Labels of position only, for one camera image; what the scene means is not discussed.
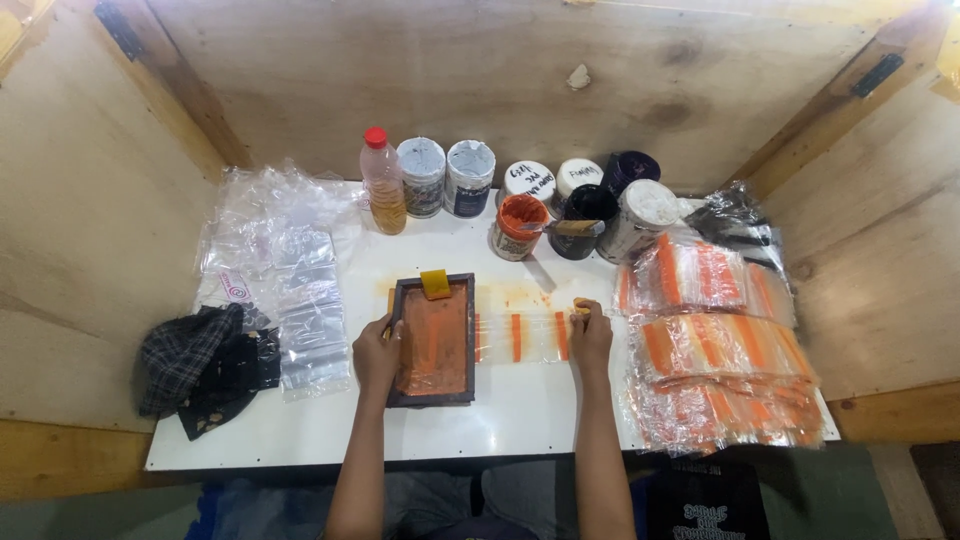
jar lid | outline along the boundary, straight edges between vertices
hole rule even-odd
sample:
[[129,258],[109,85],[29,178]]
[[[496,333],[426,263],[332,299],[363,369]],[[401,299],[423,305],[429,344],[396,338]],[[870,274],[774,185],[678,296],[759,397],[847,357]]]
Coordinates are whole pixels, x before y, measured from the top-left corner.
[[653,180],[634,180],[623,191],[621,208],[630,210],[642,225],[666,228],[680,219],[677,196]]
[[572,158],[564,161],[557,173],[557,191],[564,197],[569,197],[574,189],[586,184],[600,185],[603,180],[603,169],[600,165],[583,158]]
[[536,161],[518,161],[507,167],[507,172],[503,174],[503,187],[507,195],[526,193],[542,202],[553,197],[557,180],[550,169]]

plastic bottle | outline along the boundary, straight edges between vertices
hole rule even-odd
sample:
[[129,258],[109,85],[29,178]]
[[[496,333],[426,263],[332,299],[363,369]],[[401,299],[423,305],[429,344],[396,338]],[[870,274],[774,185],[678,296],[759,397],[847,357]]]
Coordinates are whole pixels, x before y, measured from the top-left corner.
[[407,226],[399,156],[387,142],[383,128],[369,128],[363,138],[366,144],[360,151],[360,173],[370,193],[373,222],[384,234],[398,234]]

paint jar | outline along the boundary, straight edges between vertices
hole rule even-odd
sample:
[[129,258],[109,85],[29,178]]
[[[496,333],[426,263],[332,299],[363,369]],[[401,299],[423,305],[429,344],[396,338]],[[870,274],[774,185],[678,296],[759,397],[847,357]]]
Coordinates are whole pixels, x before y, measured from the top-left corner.
[[518,161],[507,167],[503,173],[503,187],[496,193],[496,205],[511,195],[526,193],[538,201],[547,204],[557,186],[550,169],[536,161]]
[[652,180],[634,181],[620,195],[620,213],[600,235],[597,254],[614,264],[631,260],[679,218],[673,191]]
[[[586,184],[574,189],[566,199],[561,219],[599,219],[607,227],[612,227],[619,210],[616,197],[608,189]],[[570,260],[589,257],[599,241],[598,236],[567,236],[556,233],[548,233],[547,239],[553,251]]]
[[407,214],[425,218],[437,215],[444,205],[446,154],[426,137],[408,138],[396,147],[403,171],[403,199]]
[[641,178],[660,181],[660,165],[656,160],[633,150],[614,152],[607,161],[600,185],[609,189],[614,197],[619,197],[631,182]]
[[566,198],[573,193],[573,190],[581,185],[600,184],[603,180],[603,169],[600,165],[583,158],[573,158],[564,161],[557,172],[557,189],[553,192],[553,198],[547,208],[557,219],[564,217],[564,205]]
[[457,217],[483,213],[490,195],[496,157],[478,140],[462,140],[446,153],[444,209]]
[[527,194],[511,195],[496,210],[493,224],[493,252],[510,261],[521,260],[534,251],[543,231],[522,231],[527,224],[546,224],[550,213],[546,206]]

white tabletop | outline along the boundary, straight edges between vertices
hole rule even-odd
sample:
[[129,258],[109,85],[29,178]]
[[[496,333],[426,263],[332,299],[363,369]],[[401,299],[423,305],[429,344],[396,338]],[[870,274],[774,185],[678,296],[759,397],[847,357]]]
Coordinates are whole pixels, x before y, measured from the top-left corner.
[[[368,234],[365,250],[354,255],[340,282],[348,339],[386,312],[387,293],[398,279],[424,270],[476,276],[480,318],[521,310],[552,314],[568,309],[575,297],[608,306],[616,267],[597,255],[561,258],[546,236],[523,262],[508,262],[489,247],[495,193],[484,213],[460,219],[441,211],[409,218],[397,236]],[[627,362],[627,326],[613,317],[610,375],[620,448],[642,442],[620,412]],[[469,406],[393,408],[384,413],[384,458],[388,461],[573,452],[577,392],[565,362],[510,363],[485,359],[476,366],[476,400]],[[175,416],[157,423],[147,458],[149,471],[318,465],[341,463],[347,449],[358,390],[285,404],[279,389],[265,390],[236,418],[190,442]],[[818,391],[826,439],[839,439]]]

wooden beam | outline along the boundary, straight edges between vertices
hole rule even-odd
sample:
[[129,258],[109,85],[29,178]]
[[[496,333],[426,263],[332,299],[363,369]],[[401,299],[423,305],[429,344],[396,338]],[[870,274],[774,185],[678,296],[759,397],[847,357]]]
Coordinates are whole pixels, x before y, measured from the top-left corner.
[[143,470],[153,437],[0,420],[0,501],[182,483]]
[[216,93],[183,57],[146,0],[105,0],[102,4],[113,6],[126,19],[142,48],[136,61],[180,101],[227,165],[252,167],[250,152],[224,118]]
[[960,381],[827,402],[849,442],[960,440]]
[[[918,77],[936,69],[937,55],[951,21],[949,7],[936,0],[881,27],[876,36],[754,153],[728,180],[749,179],[755,196],[766,198],[777,187],[840,140],[860,120],[886,103]],[[903,65],[867,97],[852,88],[887,55],[900,55]]]

